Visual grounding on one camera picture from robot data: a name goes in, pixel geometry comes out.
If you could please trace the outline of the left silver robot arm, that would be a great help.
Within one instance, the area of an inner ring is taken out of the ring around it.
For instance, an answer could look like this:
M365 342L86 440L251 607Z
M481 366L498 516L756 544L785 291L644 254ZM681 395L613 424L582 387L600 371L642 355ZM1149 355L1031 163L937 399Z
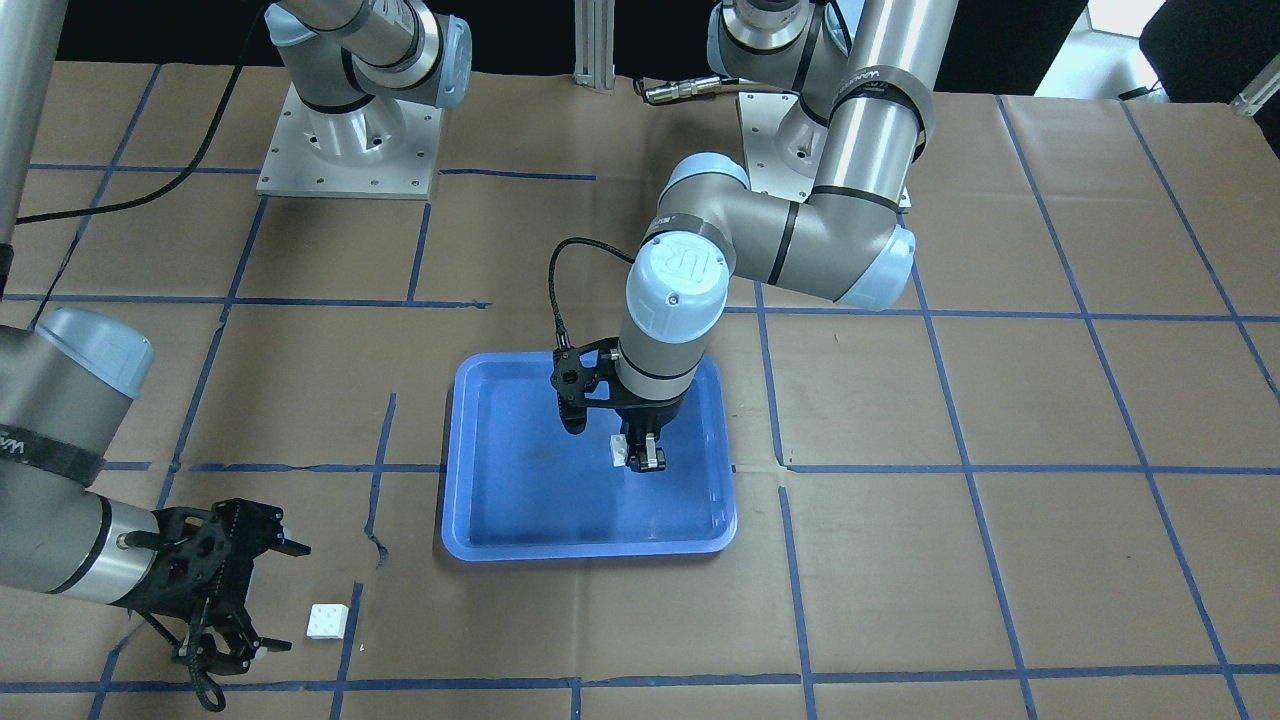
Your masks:
M677 418L723 314L732 277L835 304L882 310L915 258L899 223L913 163L937 126L932 92L955 1L865 1L849 27L835 1L721 1L708 61L797 95L824 140L803 200L751 188L719 152L672 170L640 249L628 258L616 337L573 346L556 322L550 386L562 427L614 411L623 464L662 471L663 428Z

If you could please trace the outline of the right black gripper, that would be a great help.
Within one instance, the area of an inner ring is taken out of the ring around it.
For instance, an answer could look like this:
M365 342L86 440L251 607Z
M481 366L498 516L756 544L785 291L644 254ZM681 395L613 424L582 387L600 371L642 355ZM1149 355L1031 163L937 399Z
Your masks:
M172 644L172 660L187 667L200 706L224 712L227 698L210 673L247 673L261 653L283 652L285 642L262 637L246 609L253 561L270 551L289 557L311 555L308 544L285 537L282 509L229 498L209 510L173 507L154 514L156 530L131 530L116 539L120 550L151 550L155 556L140 583L118 607L187 624Z

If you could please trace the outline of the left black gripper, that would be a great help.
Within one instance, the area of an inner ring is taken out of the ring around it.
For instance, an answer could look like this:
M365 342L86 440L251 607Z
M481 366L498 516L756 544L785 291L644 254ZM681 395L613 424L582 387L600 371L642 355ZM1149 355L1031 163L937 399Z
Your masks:
M611 409L620 414L621 433L628 439L628 470L667 469L660 433L676 418L682 391L654 389L639 395L630 389L623 383L623 369L630 363L617 338L577 347L567 338L558 338L552 359L550 384L557 395L559 421L568 433L585 432L590 407Z

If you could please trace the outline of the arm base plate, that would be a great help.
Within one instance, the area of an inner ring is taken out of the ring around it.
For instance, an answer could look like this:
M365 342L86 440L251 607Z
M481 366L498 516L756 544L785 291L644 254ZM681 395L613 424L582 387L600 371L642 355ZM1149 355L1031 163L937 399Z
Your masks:
M428 201L444 117L440 108L390 97L326 114L289 88L256 191L292 199Z
M739 97L749 187L755 193L810 202L815 196L859 197L905 209L902 192L920 122L887 100L850 99L827 127L791 94Z

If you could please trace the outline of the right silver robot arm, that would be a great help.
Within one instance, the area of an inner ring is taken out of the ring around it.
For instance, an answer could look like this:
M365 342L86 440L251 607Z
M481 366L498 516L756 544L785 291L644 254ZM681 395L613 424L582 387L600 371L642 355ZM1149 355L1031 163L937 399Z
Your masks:
M262 20L291 94L259 192L425 199L442 113L468 87L467 22L424 1L268 1ZM84 309L3 328L3 584L136 612L220 712L219 676L291 648L253 628L256 559L310 547L271 505L147 510L92 492L154 359L138 331Z

